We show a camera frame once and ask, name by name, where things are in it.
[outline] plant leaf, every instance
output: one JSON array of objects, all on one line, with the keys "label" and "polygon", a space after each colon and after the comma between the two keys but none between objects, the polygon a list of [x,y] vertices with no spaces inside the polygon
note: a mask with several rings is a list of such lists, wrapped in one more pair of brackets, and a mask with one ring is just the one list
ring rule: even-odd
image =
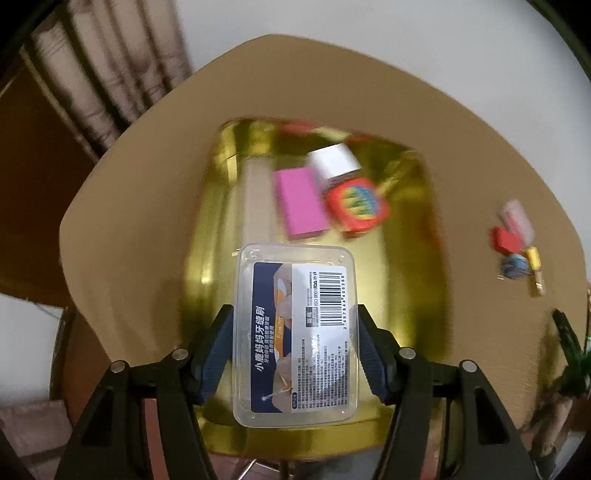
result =
[{"label": "plant leaf", "polygon": [[579,397],[587,393],[586,375],[577,367],[567,366],[560,376],[559,393],[565,397]]},{"label": "plant leaf", "polygon": [[567,363],[572,366],[578,366],[583,359],[583,351],[581,350],[579,339],[570,326],[568,318],[560,310],[553,311],[552,318],[558,329],[560,346],[562,347]]}]

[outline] plastic container lid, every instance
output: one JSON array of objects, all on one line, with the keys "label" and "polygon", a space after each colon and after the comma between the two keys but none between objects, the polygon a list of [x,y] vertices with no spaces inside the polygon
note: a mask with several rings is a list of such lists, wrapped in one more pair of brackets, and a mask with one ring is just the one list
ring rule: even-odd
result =
[{"label": "plastic container lid", "polygon": [[343,421],[357,409],[355,264],[341,247],[240,250],[232,403],[246,427]]}]

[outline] pink sponge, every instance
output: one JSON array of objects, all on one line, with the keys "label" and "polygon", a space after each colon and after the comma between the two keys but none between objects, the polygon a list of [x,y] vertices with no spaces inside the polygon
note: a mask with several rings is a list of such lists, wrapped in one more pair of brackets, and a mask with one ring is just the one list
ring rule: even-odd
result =
[{"label": "pink sponge", "polygon": [[320,235],[329,227],[310,168],[276,171],[275,191],[290,239]]}]

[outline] small toy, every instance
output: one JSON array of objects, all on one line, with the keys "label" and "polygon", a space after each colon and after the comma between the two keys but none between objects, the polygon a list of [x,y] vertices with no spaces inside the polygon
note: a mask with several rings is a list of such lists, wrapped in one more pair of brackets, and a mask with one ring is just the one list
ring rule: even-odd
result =
[{"label": "small toy", "polygon": [[314,150],[308,154],[308,159],[322,191],[355,176],[361,169],[351,150],[343,144]]},{"label": "small toy", "polygon": [[538,249],[536,247],[526,248],[525,254],[527,255],[528,260],[530,261],[530,267],[534,272],[542,268],[540,254],[538,253]]},{"label": "small toy", "polygon": [[274,178],[275,192],[290,239],[317,236],[329,227],[313,172],[309,167],[276,171]]},{"label": "small toy", "polygon": [[523,245],[530,246],[534,241],[535,231],[519,200],[510,200],[501,209],[500,216],[507,230],[517,235]]},{"label": "small toy", "polygon": [[535,291],[538,295],[544,295],[546,293],[546,283],[542,275],[542,262],[538,249],[536,247],[528,247],[525,249],[525,254],[530,261],[531,271],[534,273]]},{"label": "small toy", "polygon": [[530,273],[530,265],[523,255],[511,254],[503,257],[501,270],[507,278],[521,278]]},{"label": "small toy", "polygon": [[326,195],[326,203],[348,235],[372,229],[389,214],[388,204],[366,179],[351,179],[337,185]]},{"label": "small toy", "polygon": [[491,230],[494,249],[503,255],[518,254],[521,252],[521,239],[503,230],[501,227],[494,227]]}]

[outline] gold tray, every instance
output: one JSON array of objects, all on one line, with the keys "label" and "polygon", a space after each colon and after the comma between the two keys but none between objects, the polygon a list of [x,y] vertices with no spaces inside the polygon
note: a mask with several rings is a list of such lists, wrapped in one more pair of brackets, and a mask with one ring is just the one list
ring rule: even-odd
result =
[{"label": "gold tray", "polygon": [[[296,122],[239,119],[219,133],[203,185],[201,206],[186,264],[183,338],[198,328],[195,319],[213,319],[221,305],[233,303],[236,258],[242,246],[243,165],[268,155],[277,170],[302,166],[318,148],[345,143],[390,206],[386,221],[370,232],[345,239],[337,227],[300,241],[338,245],[355,258],[358,299],[375,323],[389,329],[401,345],[430,360],[444,357],[447,287],[437,237],[433,195],[417,152],[359,133]],[[275,242],[287,242],[277,217]],[[361,373],[359,407],[342,424],[295,429],[246,429],[232,414],[231,367],[216,395],[195,408],[211,452],[248,458],[311,459],[343,455],[382,444],[393,409],[383,406]]]}]

